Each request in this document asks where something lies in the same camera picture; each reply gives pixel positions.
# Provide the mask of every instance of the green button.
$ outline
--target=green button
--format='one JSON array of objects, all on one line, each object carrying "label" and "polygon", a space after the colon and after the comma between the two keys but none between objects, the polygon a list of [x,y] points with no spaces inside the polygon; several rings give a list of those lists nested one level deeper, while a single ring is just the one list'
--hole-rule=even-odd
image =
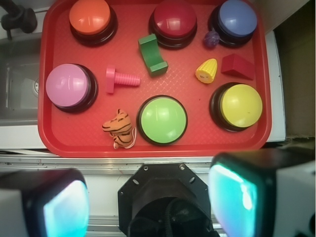
[{"label": "green button", "polygon": [[168,96],[149,99],[139,112],[139,130],[155,145],[170,145],[187,128],[187,113],[179,101]]}]

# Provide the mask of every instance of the purple toy grape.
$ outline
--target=purple toy grape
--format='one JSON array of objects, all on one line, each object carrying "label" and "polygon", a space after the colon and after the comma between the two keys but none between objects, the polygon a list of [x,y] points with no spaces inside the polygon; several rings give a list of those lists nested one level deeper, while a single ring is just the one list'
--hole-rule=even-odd
[{"label": "purple toy grape", "polygon": [[204,44],[208,48],[214,48],[216,45],[218,45],[219,42],[219,35],[216,31],[210,31],[208,32],[203,40]]}]

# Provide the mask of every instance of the green toy block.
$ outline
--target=green toy block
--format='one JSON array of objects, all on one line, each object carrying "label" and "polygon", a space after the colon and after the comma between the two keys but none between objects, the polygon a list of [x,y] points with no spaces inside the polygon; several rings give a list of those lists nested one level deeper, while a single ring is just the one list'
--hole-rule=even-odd
[{"label": "green toy block", "polygon": [[156,77],[167,72],[168,63],[164,61],[159,52],[157,37],[155,34],[143,37],[138,40],[140,49],[149,75]]}]

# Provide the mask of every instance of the orange button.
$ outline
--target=orange button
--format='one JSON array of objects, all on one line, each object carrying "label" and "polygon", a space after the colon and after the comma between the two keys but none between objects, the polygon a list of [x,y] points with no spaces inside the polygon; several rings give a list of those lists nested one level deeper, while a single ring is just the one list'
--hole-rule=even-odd
[{"label": "orange button", "polygon": [[110,7],[104,0],[79,0],[70,10],[70,24],[83,35],[103,31],[110,22]]}]

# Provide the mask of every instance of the pink toy screw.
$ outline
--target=pink toy screw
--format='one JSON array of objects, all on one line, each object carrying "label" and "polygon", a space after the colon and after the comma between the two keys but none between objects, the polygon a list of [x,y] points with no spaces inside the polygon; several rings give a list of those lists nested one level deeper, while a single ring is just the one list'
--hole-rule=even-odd
[{"label": "pink toy screw", "polygon": [[138,86],[140,84],[140,77],[130,74],[116,73],[115,66],[108,65],[106,72],[106,88],[107,93],[114,92],[114,84]]}]

